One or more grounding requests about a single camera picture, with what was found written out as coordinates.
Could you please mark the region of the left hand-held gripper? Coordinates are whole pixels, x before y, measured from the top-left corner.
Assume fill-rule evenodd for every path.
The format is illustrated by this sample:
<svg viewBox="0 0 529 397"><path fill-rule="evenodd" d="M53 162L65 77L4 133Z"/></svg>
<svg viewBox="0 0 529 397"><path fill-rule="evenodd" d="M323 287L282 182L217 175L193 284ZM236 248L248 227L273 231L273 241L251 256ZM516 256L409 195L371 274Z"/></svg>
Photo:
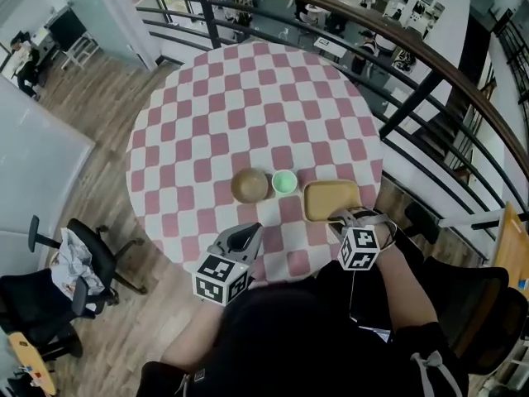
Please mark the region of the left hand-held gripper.
<svg viewBox="0 0 529 397"><path fill-rule="evenodd" d="M263 240L259 222L229 227L203 252L192 269L195 296L227 306L248 289Z"/></svg>

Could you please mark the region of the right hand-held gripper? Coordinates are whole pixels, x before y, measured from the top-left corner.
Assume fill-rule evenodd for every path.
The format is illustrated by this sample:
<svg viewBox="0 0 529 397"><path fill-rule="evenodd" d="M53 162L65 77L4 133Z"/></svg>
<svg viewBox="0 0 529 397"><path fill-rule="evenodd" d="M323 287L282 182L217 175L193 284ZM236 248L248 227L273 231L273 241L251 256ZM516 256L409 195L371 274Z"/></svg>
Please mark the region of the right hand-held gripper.
<svg viewBox="0 0 529 397"><path fill-rule="evenodd" d="M336 210L328 227L340 240L337 260L348 271L370 270L379 254L394 245L398 230L385 213L362 207Z"/></svg>

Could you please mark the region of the person's right forearm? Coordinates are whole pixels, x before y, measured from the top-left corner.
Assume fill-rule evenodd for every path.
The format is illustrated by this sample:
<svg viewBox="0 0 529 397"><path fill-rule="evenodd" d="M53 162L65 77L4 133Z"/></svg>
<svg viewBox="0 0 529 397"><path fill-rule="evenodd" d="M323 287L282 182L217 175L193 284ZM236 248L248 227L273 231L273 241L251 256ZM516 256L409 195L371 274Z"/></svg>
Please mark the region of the person's right forearm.
<svg viewBox="0 0 529 397"><path fill-rule="evenodd" d="M396 246L383 250L375 264L384 281L389 317L395 332L438 321L429 297Z"/></svg>

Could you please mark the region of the wooden table white legs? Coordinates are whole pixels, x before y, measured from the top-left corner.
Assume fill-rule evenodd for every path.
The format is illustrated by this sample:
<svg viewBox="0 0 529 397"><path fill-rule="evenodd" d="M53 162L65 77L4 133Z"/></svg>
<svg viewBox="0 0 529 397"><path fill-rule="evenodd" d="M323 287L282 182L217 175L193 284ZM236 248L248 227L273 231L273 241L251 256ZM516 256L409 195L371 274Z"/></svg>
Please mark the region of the wooden table white legs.
<svg viewBox="0 0 529 397"><path fill-rule="evenodd" d="M529 215L517 214L513 204L506 202L501 209L443 218L437 224L439 228L470 226L474 231L497 227L493 266L504 268L509 276L508 286L519 291L518 282L529 279L529 232L524 227L525 222L529 226ZM529 301L529 289L519 292Z"/></svg>

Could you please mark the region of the tan round bowl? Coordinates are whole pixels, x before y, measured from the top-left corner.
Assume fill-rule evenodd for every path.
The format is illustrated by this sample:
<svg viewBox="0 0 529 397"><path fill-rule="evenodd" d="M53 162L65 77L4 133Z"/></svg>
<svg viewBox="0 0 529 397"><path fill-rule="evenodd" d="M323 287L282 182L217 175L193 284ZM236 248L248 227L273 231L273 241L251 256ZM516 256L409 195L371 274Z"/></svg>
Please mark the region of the tan round bowl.
<svg viewBox="0 0 529 397"><path fill-rule="evenodd" d="M268 192L268 178L262 171L254 168L240 170L231 180L231 193L240 203L258 203Z"/></svg>

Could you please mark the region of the white desk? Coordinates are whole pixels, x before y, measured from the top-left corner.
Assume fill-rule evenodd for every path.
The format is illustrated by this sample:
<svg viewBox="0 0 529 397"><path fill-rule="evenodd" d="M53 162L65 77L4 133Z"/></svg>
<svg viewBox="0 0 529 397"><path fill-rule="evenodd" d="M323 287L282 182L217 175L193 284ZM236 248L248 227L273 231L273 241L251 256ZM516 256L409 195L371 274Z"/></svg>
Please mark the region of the white desk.
<svg viewBox="0 0 529 397"><path fill-rule="evenodd" d="M39 270L46 249L28 247L31 219L55 234L74 183L94 148L0 74L0 276Z"/></svg>

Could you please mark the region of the yellow square tray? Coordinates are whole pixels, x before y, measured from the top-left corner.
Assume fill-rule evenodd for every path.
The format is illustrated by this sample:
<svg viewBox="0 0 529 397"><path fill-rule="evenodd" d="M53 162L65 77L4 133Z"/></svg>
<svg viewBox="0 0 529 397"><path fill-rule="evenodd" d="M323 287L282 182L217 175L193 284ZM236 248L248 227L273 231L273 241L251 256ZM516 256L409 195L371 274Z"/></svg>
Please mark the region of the yellow square tray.
<svg viewBox="0 0 529 397"><path fill-rule="evenodd" d="M328 222L335 211L360 205L359 188L351 180L315 180L303 189L303 214L309 222Z"/></svg>

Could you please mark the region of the person's left forearm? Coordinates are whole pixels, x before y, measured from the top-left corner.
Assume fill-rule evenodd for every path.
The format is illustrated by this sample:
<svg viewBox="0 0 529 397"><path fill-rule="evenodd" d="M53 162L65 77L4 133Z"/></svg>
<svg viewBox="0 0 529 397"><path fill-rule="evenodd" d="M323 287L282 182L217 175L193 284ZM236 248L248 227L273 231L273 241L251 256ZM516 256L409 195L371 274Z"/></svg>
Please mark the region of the person's left forearm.
<svg viewBox="0 0 529 397"><path fill-rule="evenodd" d="M187 373L197 369L212 349L223 312L223 306L202 301L183 331L166 348L160 361Z"/></svg>

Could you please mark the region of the crumpled white cloth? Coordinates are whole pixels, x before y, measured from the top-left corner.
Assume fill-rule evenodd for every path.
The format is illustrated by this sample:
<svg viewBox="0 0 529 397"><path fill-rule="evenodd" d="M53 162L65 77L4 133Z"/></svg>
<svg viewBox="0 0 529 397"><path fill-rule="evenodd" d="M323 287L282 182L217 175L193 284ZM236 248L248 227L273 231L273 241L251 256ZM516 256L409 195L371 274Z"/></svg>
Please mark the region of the crumpled white cloth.
<svg viewBox="0 0 529 397"><path fill-rule="evenodd" d="M60 232L60 247L50 262L52 282L70 300L79 277L86 281L89 295L101 294L105 286L94 271L92 253L72 230L64 227Z"/></svg>

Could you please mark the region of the round wooden board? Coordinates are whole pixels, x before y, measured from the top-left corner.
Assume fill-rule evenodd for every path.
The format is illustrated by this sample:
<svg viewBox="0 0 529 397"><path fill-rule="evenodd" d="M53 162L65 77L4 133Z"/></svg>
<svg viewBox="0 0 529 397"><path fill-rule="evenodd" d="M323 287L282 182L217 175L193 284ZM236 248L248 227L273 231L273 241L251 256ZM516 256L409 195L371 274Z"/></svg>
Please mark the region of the round wooden board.
<svg viewBox="0 0 529 397"><path fill-rule="evenodd" d="M46 397L56 396L55 383L38 350L21 332L12 332L7 335L7 339L21 363L21 368L30 376L31 383L40 388Z"/></svg>

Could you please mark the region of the green cup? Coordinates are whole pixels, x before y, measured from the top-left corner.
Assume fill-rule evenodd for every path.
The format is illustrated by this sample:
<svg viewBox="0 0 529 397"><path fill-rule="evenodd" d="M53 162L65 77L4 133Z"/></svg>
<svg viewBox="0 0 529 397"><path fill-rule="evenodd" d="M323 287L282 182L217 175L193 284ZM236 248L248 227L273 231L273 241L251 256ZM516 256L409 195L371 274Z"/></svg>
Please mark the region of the green cup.
<svg viewBox="0 0 529 397"><path fill-rule="evenodd" d="M278 170L273 174L271 184L275 193L291 194L298 187L298 178L291 170Z"/></svg>

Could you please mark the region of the black swivel chair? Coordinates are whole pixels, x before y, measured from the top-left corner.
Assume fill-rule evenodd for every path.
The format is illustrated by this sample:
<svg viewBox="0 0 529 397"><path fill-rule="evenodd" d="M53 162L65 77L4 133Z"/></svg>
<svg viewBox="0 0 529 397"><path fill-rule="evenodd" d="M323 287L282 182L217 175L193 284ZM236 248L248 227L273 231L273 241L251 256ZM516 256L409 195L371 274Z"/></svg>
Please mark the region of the black swivel chair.
<svg viewBox="0 0 529 397"><path fill-rule="evenodd" d="M113 281L139 295L147 294L146 287L138 288L117 273L117 262L131 247L143 245L143 239L131 239L113 253L102 239L107 226L100 225L93 230L72 218L67 229L92 254L94 273L102 281L100 294L90 295L88 282L83 280L81 289L69 299L53 284L49 268L0 277L0 328L6 334L22 333L44 361L55 361L67 354L75 358L83 355L82 343L71 322L76 318L95 319L105 307L119 304Z"/></svg>

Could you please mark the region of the black mesh office chair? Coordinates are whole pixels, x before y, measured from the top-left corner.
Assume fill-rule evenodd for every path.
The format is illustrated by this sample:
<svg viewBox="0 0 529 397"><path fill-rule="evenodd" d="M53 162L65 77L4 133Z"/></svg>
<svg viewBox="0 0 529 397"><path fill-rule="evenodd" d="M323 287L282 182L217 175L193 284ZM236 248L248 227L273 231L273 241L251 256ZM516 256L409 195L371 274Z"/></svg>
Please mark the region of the black mesh office chair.
<svg viewBox="0 0 529 397"><path fill-rule="evenodd" d="M422 235L434 244L439 228L417 203L410 203L405 215L411 226L397 226L394 244L433 303L450 348L468 373L493 373L520 339L529 302L508 286L502 267L465 268L425 257L412 238Z"/></svg>

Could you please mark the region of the curved black wooden-top railing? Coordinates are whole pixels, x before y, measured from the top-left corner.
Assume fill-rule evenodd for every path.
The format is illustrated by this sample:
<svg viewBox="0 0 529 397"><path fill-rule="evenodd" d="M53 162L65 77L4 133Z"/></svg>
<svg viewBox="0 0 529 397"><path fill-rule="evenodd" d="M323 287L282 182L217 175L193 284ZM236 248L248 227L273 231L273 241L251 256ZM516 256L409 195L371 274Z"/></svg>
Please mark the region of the curved black wooden-top railing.
<svg viewBox="0 0 529 397"><path fill-rule="evenodd" d="M221 5L220 0L184 0L197 2L202 7L199 19L206 23L206 37L212 47L226 44L219 36L220 27L228 27L228 22L216 19L212 12ZM390 63L366 55L374 66L381 69L390 78L396 79L408 87L411 93L404 99L395 98L387 89L376 84L364 75L354 74L351 69L343 68L342 73L351 83L357 83L366 94L375 95L381 102L391 105L393 115L384 115L377 107L372 107L376 125L382 135L384 162L382 175L404 192L416 199L427 211L435 214L439 221L443 218L484 213L504 208L507 202L499 195L483 168L471 159L466 160L454 147L450 150L465 163L469 176L461 178L442 162L433 159L420 147L414 133L440 112L448 115L446 102L435 96L435 90L442 84L448 84L451 90L458 90L468 100L470 107L479 115L481 122L498 134L500 141L507 147L517 166L526 179L529 179L529 155L526 155L512 129L501 117L498 110L486 99L484 94L473 85L452 63L435 50L423 43L419 37L406 31L396 22L390 21L365 8L354 8L339 0L303 0L331 13L344 17L348 22L362 26L365 30L380 34L389 39L400 50L405 50L422 62L428 69L423 79L415 80L393 67ZM277 10L262 9L253 4L238 4L237 9L263 17L265 19L302 29L316 37L326 39L353 55L360 54L357 45L323 29L305 25L299 20L286 17ZM502 182L514 189L512 178L493 157L492 152L479 138L477 132L466 125L460 125L460 131L472 142L477 152L485 159L487 166L499 176ZM498 228L474 231L470 226L448 227L467 246L472 248L481 259L492 260L494 239Z"/></svg>

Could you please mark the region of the pink white checkered tablecloth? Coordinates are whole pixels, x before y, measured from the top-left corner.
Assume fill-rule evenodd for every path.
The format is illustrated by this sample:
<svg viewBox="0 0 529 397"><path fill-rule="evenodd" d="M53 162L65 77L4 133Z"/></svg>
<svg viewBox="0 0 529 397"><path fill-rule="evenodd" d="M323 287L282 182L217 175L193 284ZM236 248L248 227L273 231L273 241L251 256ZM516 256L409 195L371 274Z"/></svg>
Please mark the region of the pink white checkered tablecloth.
<svg viewBox="0 0 529 397"><path fill-rule="evenodd" d="M236 201L237 172L290 170L300 186L349 179L370 207L382 167L374 118L351 81L318 55L263 41L210 50L170 74L126 148L133 211L167 258L188 267L221 231L259 222L255 274L265 282L306 277L337 247L323 224L306 221L299 192Z"/></svg>

